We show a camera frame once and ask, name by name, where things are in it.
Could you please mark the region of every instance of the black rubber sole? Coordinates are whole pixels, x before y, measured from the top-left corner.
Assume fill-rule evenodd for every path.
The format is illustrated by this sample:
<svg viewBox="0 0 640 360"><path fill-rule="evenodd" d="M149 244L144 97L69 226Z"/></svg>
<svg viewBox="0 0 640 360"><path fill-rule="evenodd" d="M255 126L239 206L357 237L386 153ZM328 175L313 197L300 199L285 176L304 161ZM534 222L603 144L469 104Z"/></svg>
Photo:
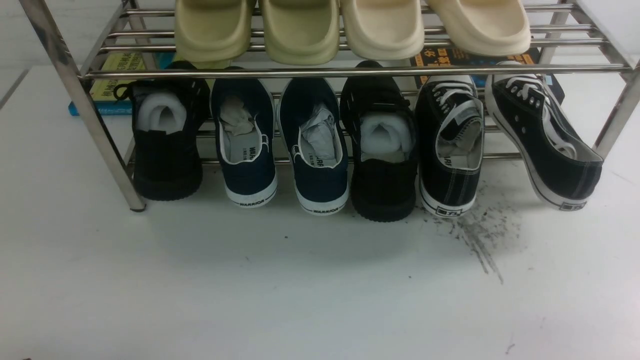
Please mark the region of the black rubber sole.
<svg viewBox="0 0 640 360"><path fill-rule="evenodd" d="M402 203L394 205L378 205L367 202L353 187L351 188L351 203L360 216L375 222L396 222L409 215L415 208L415 192Z"/></svg>
<svg viewBox="0 0 640 360"><path fill-rule="evenodd" d="M202 184L202 166L188 176L175 181L151 181L134 173L133 186L149 200L176 201L193 195Z"/></svg>

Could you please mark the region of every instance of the book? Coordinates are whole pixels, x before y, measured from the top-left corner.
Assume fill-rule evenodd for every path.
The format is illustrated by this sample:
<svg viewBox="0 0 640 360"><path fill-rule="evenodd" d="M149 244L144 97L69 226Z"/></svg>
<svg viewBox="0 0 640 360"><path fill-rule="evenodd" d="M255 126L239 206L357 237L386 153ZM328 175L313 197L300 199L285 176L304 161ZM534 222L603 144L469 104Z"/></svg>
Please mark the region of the book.
<svg viewBox="0 0 640 360"><path fill-rule="evenodd" d="M181 56L175 53L157 53L156 64L161 69L165 69L174 61L183 60ZM216 61L212 63L194 64L199 69L224 69L231 64L231 60ZM142 60L141 53L113 53L107 57L102 66L102 70L110 71L135 71L145 70L145 63ZM101 115L131 115L131 101L117 101L113 95L113 89L120 84L128 84L133 80L96 80L90 90L91 97L95 102L98 112ZM213 80L207 80L209 86L213 84ZM79 116L78 110L73 102L69 104L69 113L72 116Z"/></svg>
<svg viewBox="0 0 640 360"><path fill-rule="evenodd" d="M540 51L537 48L529 49L526 53L516 56L489 57L468 54L457 48L425 47L422 52L411 59L414 67L450 67L464 65L495 65L502 61L517 61L523 65L533 65L540 61ZM476 87L484 88L487 75L472 75ZM415 84L419 89L427 82L429 76L415 76ZM547 85L551 89L558 103L564 100L564 90L554 75L548 75Z"/></svg>

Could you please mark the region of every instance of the shoe rack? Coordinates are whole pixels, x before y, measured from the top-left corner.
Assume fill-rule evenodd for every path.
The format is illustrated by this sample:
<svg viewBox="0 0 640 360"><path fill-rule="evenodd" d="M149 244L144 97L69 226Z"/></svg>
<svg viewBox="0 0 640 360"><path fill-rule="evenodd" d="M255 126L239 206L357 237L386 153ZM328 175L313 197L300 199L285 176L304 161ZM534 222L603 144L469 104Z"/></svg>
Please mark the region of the shoe rack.
<svg viewBox="0 0 640 360"><path fill-rule="evenodd" d="M556 4L541 4L525 6L527 12L551 12L552 20L548 25L532 26L532 33L546 34L544 38L532 41L532 46L541 48L541 60L538 65L484 65L458 67L385 67L384 69L333 69L329 67L314 69L262 69L262 70L157 70L152 53L174 52L173 44L155 44L153 38L171 39L172 30L147 29L145 19L149 17L173 17L172 9L146 9L138 6L138 0L113 0L115 13L109 20L104 31L97 39L84 65L80 68L69 53L67 44L60 34L58 26L49 11L45 0L19 0L27 17L31 21L42 45L49 55L56 71L69 92L69 96L76 104L78 112L89 130L106 165L118 184L122 195L133 211L144 211L146 205L138 195L131 181L131 166L134 166L132 153L134 144L129 146L124 156L116 148L102 117L98 114L95 104L89 95L92 82L97 79L161 79L161 78L295 78L295 77L323 77L346 78L349 76L389 75L389 76L420 76L443 74L573 74L573 73L604 73L615 72L627 83L617 104L606 120L602 132L598 136L593 148L603 158L606 158L614 143L623 131L625 124L631 117L633 110L640 102L640 64L634 65L620 51L607 31L598 24L597 16L589 13L581 4L581 0L559 0ZM428 6L422 7L422 13L433 13ZM256 9L254 16L260 15ZM578 24L567 24L572 16ZM587 33L588 38L578 38L576 33ZM445 35L441 26L426 26L424 28L425 46L452 47L446 38L429 38L430 35ZM252 38L264 36L263 29L253 29ZM122 45L118 39L135 39L135 44ZM599 47L609 60L608 63L597 65L551 65L551 59L556 48L568 46ZM340 44L340 51L348 51L346 42ZM251 44L249 51L264 51L264 45ZM141 52L147 70L136 72L102 71L100 68L109 53ZM413 96L414 92L405 92L405 96ZM488 126L487 133L498 133L495 126ZM212 131L201 131L202 137L213 137ZM486 160L520 160L519 153L485 154ZM276 164L286 164L289 160L277 159ZM215 159L203 159L205 165L215 165Z"/></svg>

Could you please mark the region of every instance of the black canvas sneaker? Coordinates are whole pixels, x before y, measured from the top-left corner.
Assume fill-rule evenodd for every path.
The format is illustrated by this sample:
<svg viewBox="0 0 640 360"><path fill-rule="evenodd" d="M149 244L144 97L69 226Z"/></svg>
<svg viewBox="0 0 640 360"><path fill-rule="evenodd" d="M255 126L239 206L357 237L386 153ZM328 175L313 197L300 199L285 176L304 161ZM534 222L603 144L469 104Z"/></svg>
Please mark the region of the black canvas sneaker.
<svg viewBox="0 0 640 360"><path fill-rule="evenodd" d="M227 196L242 208L267 204L278 188L271 93L258 79L217 79L211 90L211 114Z"/></svg>
<svg viewBox="0 0 640 360"><path fill-rule="evenodd" d="M382 66L367 60L358 67ZM409 101L392 77L348 78L340 117L353 147L353 207L378 222L407 217L415 207L418 168L417 129Z"/></svg>
<svg viewBox="0 0 640 360"><path fill-rule="evenodd" d="M418 94L420 194L432 214L454 218L476 201L484 109L470 76L432 76Z"/></svg>
<svg viewBox="0 0 640 360"><path fill-rule="evenodd" d="M195 70L178 61L168 69ZM114 89L118 100L130 98L136 166L133 184L150 200L179 200L202 182L196 134L209 117L209 87L200 79L135 81Z"/></svg>
<svg viewBox="0 0 640 360"><path fill-rule="evenodd" d="M277 118L302 208L313 215L337 213L349 198L349 160L333 89L324 79L291 80Z"/></svg>
<svg viewBox="0 0 640 360"><path fill-rule="evenodd" d="M604 161L573 130L542 80L535 75L489 76L486 106L520 149L538 197L563 211L582 209Z"/></svg>

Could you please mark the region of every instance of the slide sandal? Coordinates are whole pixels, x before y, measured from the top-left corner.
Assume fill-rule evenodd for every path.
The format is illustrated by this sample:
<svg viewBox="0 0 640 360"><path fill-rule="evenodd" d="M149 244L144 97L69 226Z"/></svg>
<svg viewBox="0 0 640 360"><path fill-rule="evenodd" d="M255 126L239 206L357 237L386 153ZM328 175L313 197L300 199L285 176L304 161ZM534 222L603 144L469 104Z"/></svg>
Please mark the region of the slide sandal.
<svg viewBox="0 0 640 360"><path fill-rule="evenodd" d="M341 0L351 50L371 60L402 60L424 47L420 0Z"/></svg>
<svg viewBox="0 0 640 360"><path fill-rule="evenodd" d="M460 49L484 56L519 55L531 46L520 0L428 0Z"/></svg>
<svg viewBox="0 0 640 360"><path fill-rule="evenodd" d="M269 57L289 65L329 62L340 43L337 0L260 0Z"/></svg>
<svg viewBox="0 0 640 360"><path fill-rule="evenodd" d="M249 47L255 0L176 0L175 46L188 61L237 58Z"/></svg>

